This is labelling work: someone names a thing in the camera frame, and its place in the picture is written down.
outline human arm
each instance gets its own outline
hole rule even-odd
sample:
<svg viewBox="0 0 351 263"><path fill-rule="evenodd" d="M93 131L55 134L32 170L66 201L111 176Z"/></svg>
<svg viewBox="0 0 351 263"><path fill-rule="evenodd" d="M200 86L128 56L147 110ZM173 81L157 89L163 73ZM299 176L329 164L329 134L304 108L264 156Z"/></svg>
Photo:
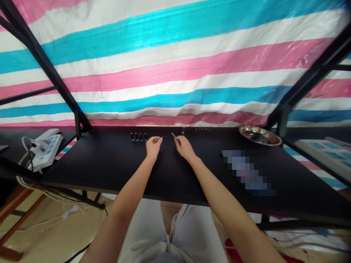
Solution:
<svg viewBox="0 0 351 263"><path fill-rule="evenodd" d="M285 262L228 189L204 165L184 136L175 144L193 168L207 201L227 230L243 262Z"/></svg>
<svg viewBox="0 0 351 263"><path fill-rule="evenodd" d="M80 262L117 262L129 223L143 197L161 143L160 137L151 137L146 142L145 160L118 194L109 215Z"/></svg>

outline wrist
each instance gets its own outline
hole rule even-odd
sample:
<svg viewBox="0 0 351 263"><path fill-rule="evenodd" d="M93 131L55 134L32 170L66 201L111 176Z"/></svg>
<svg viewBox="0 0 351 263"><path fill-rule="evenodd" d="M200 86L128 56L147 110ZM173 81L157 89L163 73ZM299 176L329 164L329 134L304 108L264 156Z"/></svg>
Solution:
<svg viewBox="0 0 351 263"><path fill-rule="evenodd" d="M146 155L146 157L145 157L145 161L150 162L150 163L155 163L156 160L157 160L157 156Z"/></svg>
<svg viewBox="0 0 351 263"><path fill-rule="evenodd" d="M188 158L187 161L190 165L193 165L199 161L201 162L201 159L199 157L197 157L196 155L194 155L194 156Z"/></svg>

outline human hand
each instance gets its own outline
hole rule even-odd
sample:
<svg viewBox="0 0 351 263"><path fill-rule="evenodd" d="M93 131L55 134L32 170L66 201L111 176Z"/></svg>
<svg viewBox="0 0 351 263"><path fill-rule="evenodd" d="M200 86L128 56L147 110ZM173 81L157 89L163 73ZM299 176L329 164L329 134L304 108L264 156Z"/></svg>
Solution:
<svg viewBox="0 0 351 263"><path fill-rule="evenodd" d="M156 161L162 140L162 137L154 136L146 142L146 158Z"/></svg>
<svg viewBox="0 0 351 263"><path fill-rule="evenodd" d="M188 162L196 158L196 154L191 147L190 142L185 136L178 136L174 138L175 145L177 146L178 153Z"/></svg>

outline black desk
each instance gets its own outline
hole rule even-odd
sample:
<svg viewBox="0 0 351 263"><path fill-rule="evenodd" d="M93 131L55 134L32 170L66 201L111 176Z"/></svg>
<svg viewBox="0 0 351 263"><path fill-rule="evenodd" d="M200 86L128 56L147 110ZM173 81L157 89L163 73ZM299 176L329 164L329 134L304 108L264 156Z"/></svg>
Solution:
<svg viewBox="0 0 351 263"><path fill-rule="evenodd" d="M351 203L280 147L245 140L234 128L186 128L195 153L248 212L351 226ZM171 132L177 127L96 127L86 133L43 175L47 186L117 194L146 156L145 142L133 143L130 132L168 136L145 189L145 198L208 205L190 165L177 153ZM275 197L248 194L223 165L221 150L245 150L276 189Z"/></svg>

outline finger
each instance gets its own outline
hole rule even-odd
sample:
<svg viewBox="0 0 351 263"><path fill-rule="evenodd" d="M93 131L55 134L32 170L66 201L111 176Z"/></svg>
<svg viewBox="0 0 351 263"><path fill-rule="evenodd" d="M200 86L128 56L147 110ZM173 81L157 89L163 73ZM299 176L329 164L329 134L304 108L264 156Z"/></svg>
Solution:
<svg viewBox="0 0 351 263"><path fill-rule="evenodd" d="M153 141L153 140L158 140L158 139L160 139L161 137L159 137L159 136L154 136L154 137L151 137L149 140L150 141Z"/></svg>
<svg viewBox="0 0 351 263"><path fill-rule="evenodd" d="M182 141L184 141L184 136L177 136L176 138L174 138L174 140L177 140L178 142L180 142L180 144L182 144Z"/></svg>
<svg viewBox="0 0 351 263"><path fill-rule="evenodd" d="M162 141L163 141L163 138L161 137L160 139L157 140L157 143L156 143L156 144L161 145Z"/></svg>
<svg viewBox="0 0 351 263"><path fill-rule="evenodd" d="M175 141L175 145L176 145L176 147L177 147L177 151L179 152L180 149L181 149L180 143L179 143L179 141L177 140L177 138L175 138L174 141Z"/></svg>

